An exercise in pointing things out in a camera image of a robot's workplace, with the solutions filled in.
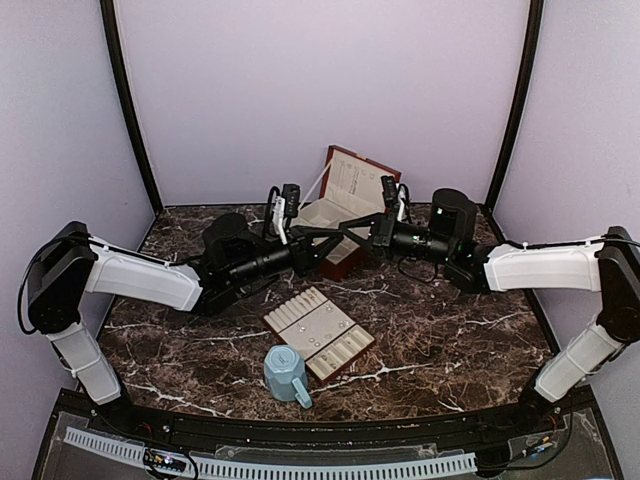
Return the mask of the red jewelry tray insert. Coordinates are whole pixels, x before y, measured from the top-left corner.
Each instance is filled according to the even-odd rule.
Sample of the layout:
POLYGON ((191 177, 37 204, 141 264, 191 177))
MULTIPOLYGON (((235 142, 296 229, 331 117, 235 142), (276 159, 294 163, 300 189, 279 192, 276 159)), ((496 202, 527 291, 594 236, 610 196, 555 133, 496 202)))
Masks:
POLYGON ((263 317, 266 326, 326 384, 374 343, 374 337, 317 288, 310 287, 263 317))

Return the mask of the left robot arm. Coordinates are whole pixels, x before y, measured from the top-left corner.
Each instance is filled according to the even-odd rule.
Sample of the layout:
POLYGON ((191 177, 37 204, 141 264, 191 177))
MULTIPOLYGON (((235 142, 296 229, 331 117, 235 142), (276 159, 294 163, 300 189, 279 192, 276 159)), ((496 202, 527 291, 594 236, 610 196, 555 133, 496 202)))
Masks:
POLYGON ((68 223, 25 269, 17 318, 26 335, 40 333, 62 356, 101 417, 120 436, 141 427, 140 412, 123 398, 124 387, 90 334, 79 304, 86 293, 105 293, 211 317, 245 298, 244 287, 291 270, 303 277, 343 241, 335 228, 293 226, 280 239, 250 231, 245 217, 227 213, 202 233, 204 250, 182 261, 132 252, 68 223))

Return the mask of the red wooden jewelry box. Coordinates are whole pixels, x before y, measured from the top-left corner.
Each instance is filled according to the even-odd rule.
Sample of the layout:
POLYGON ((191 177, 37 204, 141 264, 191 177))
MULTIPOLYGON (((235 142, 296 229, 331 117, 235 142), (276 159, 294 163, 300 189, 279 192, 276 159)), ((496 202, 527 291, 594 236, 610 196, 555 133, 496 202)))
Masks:
MULTIPOLYGON (((321 184, 319 198, 303 200, 294 225, 336 229, 343 221, 385 210, 381 178, 396 181, 401 172, 360 156, 342 147, 328 147, 326 165, 317 178, 321 184)), ((340 281, 368 257, 368 252, 349 238, 321 262, 319 271, 325 277, 340 281)))

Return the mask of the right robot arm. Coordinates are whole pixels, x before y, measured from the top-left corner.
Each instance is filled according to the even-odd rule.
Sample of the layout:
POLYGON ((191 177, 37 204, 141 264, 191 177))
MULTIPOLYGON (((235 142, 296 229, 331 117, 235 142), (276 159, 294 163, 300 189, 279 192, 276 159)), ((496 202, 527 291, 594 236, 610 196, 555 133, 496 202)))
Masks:
POLYGON ((598 292, 602 309, 567 347, 548 361, 520 395, 510 424, 534 432, 586 376, 639 339, 639 245, 622 227, 579 241, 481 245, 473 238, 477 206, 460 191, 441 188, 432 197, 429 222, 408 222, 396 185, 383 183, 384 213, 340 223, 340 230, 368 249, 443 266, 444 276, 467 293, 520 289, 598 292))

